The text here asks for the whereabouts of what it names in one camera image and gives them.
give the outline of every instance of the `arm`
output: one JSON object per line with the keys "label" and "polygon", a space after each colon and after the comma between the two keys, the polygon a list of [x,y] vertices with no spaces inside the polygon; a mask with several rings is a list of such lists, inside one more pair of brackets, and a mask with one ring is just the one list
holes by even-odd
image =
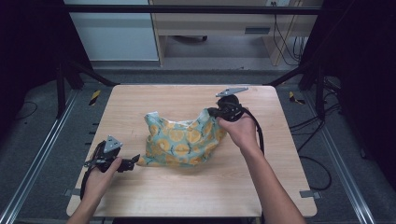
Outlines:
{"label": "arm", "polygon": [[87,180],[84,197],[74,214],[67,220],[67,224],[89,223],[100,200],[105,194],[111,179],[120,167],[122,158],[116,158],[105,173],[94,168]]}
{"label": "arm", "polygon": [[217,118],[233,142],[241,149],[267,223],[305,223],[304,217],[279,183],[270,164],[262,154],[256,139],[256,125],[244,114],[236,122]]}

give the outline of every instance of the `black handheld device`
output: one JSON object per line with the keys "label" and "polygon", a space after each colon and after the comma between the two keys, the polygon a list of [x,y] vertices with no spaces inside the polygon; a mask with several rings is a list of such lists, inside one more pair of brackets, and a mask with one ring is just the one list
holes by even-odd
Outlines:
{"label": "black handheld device", "polygon": [[239,120],[244,115],[244,113],[250,115],[256,124],[257,133],[259,134],[260,149],[262,150],[262,153],[264,153],[264,140],[262,137],[262,128],[260,127],[259,122],[256,120],[256,118],[254,118],[250,111],[242,107],[242,105],[239,103],[238,97],[234,95],[234,93],[246,91],[247,89],[248,88],[227,89],[216,94],[216,96],[220,97],[217,102],[219,108],[209,107],[207,112],[209,113],[209,116],[215,118],[220,117],[230,122]]}
{"label": "black handheld device", "polygon": [[[91,170],[97,167],[102,173],[107,171],[111,163],[117,158],[120,153],[122,143],[115,139],[113,136],[109,135],[106,141],[99,143],[92,154],[89,161],[85,161],[84,166],[88,167],[88,170],[84,174],[82,179],[81,190],[79,197],[80,199],[84,196],[85,185],[87,183],[88,177],[90,176]],[[130,160],[122,159],[120,167],[117,169],[119,173],[124,171],[129,171],[134,169],[134,164],[139,161],[140,154],[134,156]]]}

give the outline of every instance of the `black curtain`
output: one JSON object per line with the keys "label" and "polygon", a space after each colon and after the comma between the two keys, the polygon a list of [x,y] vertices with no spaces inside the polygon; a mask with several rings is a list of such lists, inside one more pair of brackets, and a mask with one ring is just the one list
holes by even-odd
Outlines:
{"label": "black curtain", "polygon": [[[338,7],[340,3],[325,4]],[[361,149],[377,161],[396,189],[395,13],[394,0],[354,1],[327,48],[319,54],[319,61],[327,76],[341,81],[339,99]],[[303,63],[312,59],[336,21],[335,17],[318,17]],[[310,79],[315,74],[304,76]]]}
{"label": "black curtain", "polygon": [[[64,4],[62,0],[48,3]],[[92,69],[76,28],[65,11],[41,10],[45,1],[0,1],[0,137],[21,109],[26,93],[56,78],[64,63],[64,76],[73,88],[81,88],[73,60]]]}

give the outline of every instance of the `aluminum rail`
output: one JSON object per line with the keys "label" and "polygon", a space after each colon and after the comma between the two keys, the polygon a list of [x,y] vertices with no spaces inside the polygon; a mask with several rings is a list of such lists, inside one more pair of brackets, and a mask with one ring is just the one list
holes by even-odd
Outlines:
{"label": "aluminum rail", "polygon": [[322,7],[246,7],[246,6],[170,6],[170,5],[40,5],[43,10],[85,13],[199,13],[199,14],[276,14],[321,15],[341,13],[339,8]]}
{"label": "aluminum rail", "polygon": [[59,133],[61,132],[67,118],[73,106],[77,100],[78,91],[72,91],[69,99],[67,101],[67,108],[64,111],[63,115],[56,119],[54,124],[52,125],[47,138],[45,139],[43,145],[38,150],[37,155],[35,156],[35,160],[31,164],[29,170],[27,171],[25,177],[23,178],[20,186],[18,187],[17,191],[15,192],[14,196],[8,203],[6,209],[0,216],[0,224],[11,224],[14,223],[15,219],[17,218],[18,213],[21,210],[21,207],[26,200],[30,190],[33,187],[38,175],[44,166],[44,163],[50,154],[53,145],[55,144]]}
{"label": "aluminum rail", "polygon": [[[312,95],[308,94],[307,92],[303,92],[303,95],[305,99],[307,99],[311,112],[316,115],[315,104]],[[332,136],[329,130],[326,126],[323,126],[320,132],[322,140],[325,142],[330,159],[332,160],[332,164],[334,165],[335,172],[337,172],[338,177],[340,178],[340,181],[346,191],[346,195],[348,196],[349,201],[352,204],[353,209],[355,210],[359,222],[361,224],[375,224],[376,222],[373,214],[371,213],[369,206],[364,200],[358,184],[353,177],[353,174],[347,168],[347,165],[344,162],[344,159],[340,154],[338,147],[332,140]]]}

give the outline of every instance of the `patterned cloth bag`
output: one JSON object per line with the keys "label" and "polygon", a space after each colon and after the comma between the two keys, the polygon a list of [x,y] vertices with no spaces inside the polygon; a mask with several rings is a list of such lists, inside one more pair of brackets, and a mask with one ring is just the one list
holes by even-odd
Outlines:
{"label": "patterned cloth bag", "polygon": [[150,135],[140,166],[191,167],[207,161],[226,132],[204,109],[196,120],[174,122],[158,112],[145,116]]}

